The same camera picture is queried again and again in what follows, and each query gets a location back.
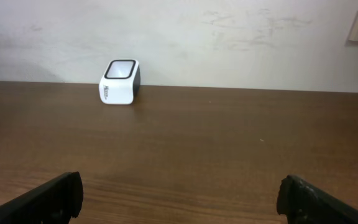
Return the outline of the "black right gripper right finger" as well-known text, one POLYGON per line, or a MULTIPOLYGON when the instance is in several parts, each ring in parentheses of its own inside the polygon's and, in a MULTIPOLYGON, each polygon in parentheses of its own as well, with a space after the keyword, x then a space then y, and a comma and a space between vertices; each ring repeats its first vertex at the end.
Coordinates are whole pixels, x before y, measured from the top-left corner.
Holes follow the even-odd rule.
POLYGON ((358 210, 296 175, 282 180, 276 209, 288 224, 358 224, 358 210))

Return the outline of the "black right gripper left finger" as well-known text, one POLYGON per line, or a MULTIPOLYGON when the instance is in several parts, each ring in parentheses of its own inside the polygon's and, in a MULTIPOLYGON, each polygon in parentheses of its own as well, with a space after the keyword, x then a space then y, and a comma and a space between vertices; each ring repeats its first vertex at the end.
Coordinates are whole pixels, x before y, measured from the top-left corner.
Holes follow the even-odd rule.
POLYGON ((0 224, 69 223, 78 217, 83 203, 79 172, 58 177, 0 205, 0 224))

